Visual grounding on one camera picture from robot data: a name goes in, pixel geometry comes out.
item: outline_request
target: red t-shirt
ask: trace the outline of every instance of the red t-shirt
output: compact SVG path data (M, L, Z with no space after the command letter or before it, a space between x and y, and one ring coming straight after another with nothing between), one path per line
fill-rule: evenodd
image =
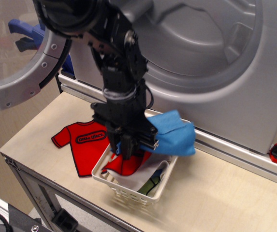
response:
M92 169L109 144L106 127L95 122L76 122L51 138L59 148L71 145L79 177L91 176Z
M132 175L151 156L148 151L135 151L129 160L124 160L122 155L118 155L113 161L103 167L103 170L112 170L120 175Z

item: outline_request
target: glass panel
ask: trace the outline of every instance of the glass panel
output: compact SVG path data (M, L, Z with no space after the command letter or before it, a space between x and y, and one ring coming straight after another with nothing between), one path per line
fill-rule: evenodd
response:
M0 0L0 85L17 78L14 74L34 57L43 35L31 0Z

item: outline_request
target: white cloth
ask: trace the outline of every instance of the white cloth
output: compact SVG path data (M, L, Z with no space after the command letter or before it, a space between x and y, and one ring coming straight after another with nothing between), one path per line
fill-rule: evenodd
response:
M119 185L138 191L156 170L163 169L161 174L163 175L171 159L172 156L152 154L132 175L124 176L112 170L108 170L108 172L115 178Z

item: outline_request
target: metal frame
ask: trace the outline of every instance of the metal frame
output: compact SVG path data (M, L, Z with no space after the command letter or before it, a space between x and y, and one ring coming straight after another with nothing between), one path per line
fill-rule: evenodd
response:
M58 195L121 232L141 232L140 229L99 208L86 199L77 196L64 187L57 185L5 154L2 155L5 157L6 163L10 166L23 190L26 192L35 209L49 229L61 232L61 230L52 222L52 219L61 210L61 205L56 198L56 195ZM79 225L77 230L79 232L90 231L82 225Z

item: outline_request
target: red shirt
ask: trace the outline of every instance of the red shirt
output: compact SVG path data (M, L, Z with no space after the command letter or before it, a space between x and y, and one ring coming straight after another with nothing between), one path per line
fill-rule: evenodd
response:
M92 169L109 144L106 127L95 122L76 122L51 138L59 148L71 145L79 177L91 176Z

